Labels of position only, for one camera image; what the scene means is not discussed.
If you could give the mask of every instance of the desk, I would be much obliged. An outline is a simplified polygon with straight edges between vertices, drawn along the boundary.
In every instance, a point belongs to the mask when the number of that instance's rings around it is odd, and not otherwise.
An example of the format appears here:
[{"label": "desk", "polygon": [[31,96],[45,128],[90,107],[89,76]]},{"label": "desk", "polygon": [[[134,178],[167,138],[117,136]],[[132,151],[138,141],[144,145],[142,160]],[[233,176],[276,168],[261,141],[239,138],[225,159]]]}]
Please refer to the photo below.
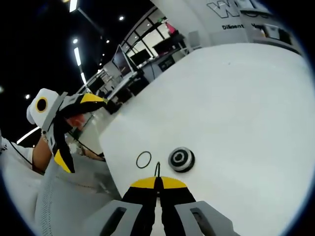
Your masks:
[{"label": "desk", "polygon": [[116,88],[112,91],[112,93],[108,96],[108,100],[111,100],[122,88],[124,88],[131,79],[137,75],[137,72],[131,72],[128,75],[126,75],[123,80],[116,86]]},{"label": "desk", "polygon": [[[196,50],[161,74],[120,110],[100,143],[121,195],[153,176],[159,161],[162,176],[186,183],[241,236],[278,236],[312,183],[314,120],[314,86],[300,55],[226,44]],[[167,163],[182,146],[196,157],[184,174]],[[138,169],[145,150],[151,163]]]}]

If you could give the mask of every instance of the person's arm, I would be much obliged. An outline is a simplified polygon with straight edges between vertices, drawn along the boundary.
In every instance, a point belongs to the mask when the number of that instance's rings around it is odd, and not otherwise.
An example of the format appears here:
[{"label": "person's arm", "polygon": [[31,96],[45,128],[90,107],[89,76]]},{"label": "person's arm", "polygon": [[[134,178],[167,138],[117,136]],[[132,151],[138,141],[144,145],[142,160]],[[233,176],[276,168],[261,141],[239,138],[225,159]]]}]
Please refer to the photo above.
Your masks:
[{"label": "person's arm", "polygon": [[83,149],[83,154],[91,159],[94,159],[94,160],[98,160],[98,161],[104,161],[104,158],[101,158],[97,155],[95,155],[93,152],[91,152],[90,150],[88,149]]},{"label": "person's arm", "polygon": [[37,145],[33,150],[33,170],[40,173],[47,169],[52,153],[48,147],[48,144],[44,141],[43,137],[40,137]]}]

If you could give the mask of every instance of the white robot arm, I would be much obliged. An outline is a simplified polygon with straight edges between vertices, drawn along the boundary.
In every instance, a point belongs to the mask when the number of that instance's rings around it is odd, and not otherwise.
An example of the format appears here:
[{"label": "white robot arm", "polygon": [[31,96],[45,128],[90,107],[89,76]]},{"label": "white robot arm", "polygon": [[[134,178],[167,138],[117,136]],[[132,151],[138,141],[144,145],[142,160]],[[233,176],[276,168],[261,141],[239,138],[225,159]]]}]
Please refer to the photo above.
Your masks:
[{"label": "white robot arm", "polygon": [[48,140],[48,146],[59,164],[66,172],[74,173],[74,166],[64,134],[72,129],[66,119],[93,112],[106,104],[103,98],[91,93],[67,96],[42,88],[27,109],[28,121],[38,125]]}]

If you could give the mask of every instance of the yellow accent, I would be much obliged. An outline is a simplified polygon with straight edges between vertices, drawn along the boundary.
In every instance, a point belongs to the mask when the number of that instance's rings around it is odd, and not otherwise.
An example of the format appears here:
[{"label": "yellow accent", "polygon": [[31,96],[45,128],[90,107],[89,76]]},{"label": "yellow accent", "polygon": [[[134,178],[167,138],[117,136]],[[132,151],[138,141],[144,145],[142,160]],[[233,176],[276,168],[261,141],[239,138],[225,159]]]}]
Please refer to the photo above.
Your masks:
[{"label": "yellow accent", "polygon": [[164,189],[168,189],[168,188],[187,188],[187,186],[174,178],[169,178],[169,177],[161,177],[162,181],[163,181],[163,187]]},{"label": "yellow accent", "polygon": [[[38,104],[38,102],[39,102],[41,99],[43,99],[43,100],[45,100],[45,101],[46,101],[46,107],[45,107],[45,109],[44,109],[43,111],[40,111],[40,110],[37,108],[37,104]],[[39,112],[39,113],[43,113],[43,112],[47,109],[47,107],[48,107],[48,101],[47,101],[47,98],[46,98],[46,97],[40,97],[40,98],[37,100],[37,102],[36,102],[36,106],[35,106],[35,108],[36,108],[37,112]]]},{"label": "yellow accent", "polygon": [[84,102],[104,102],[104,99],[91,93],[84,94],[80,103]]},{"label": "yellow accent", "polygon": [[60,165],[66,172],[71,173],[68,166],[65,164],[63,158],[60,155],[60,151],[58,150],[55,155],[55,162]]},{"label": "yellow accent", "polygon": [[153,189],[155,181],[156,181],[156,177],[144,178],[144,179],[140,179],[137,182],[133,183],[131,185],[131,187]]}]

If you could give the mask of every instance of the shelf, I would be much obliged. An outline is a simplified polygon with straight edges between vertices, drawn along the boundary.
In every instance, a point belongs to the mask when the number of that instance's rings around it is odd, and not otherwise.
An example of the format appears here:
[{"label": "shelf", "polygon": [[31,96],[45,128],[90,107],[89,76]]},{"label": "shelf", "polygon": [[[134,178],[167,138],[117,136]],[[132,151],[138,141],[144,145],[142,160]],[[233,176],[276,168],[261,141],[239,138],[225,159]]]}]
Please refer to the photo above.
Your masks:
[{"label": "shelf", "polygon": [[301,55],[301,53],[296,50],[292,45],[290,44],[287,44],[287,43],[284,43],[280,40],[277,40],[277,39],[273,39],[273,38],[254,38],[253,39],[253,42],[254,43],[261,43],[261,44],[268,44],[268,45],[272,45],[272,46],[277,46],[277,47],[280,47],[280,48],[284,48],[284,49],[287,49],[287,50],[290,50],[294,53],[297,53],[299,55]]}]

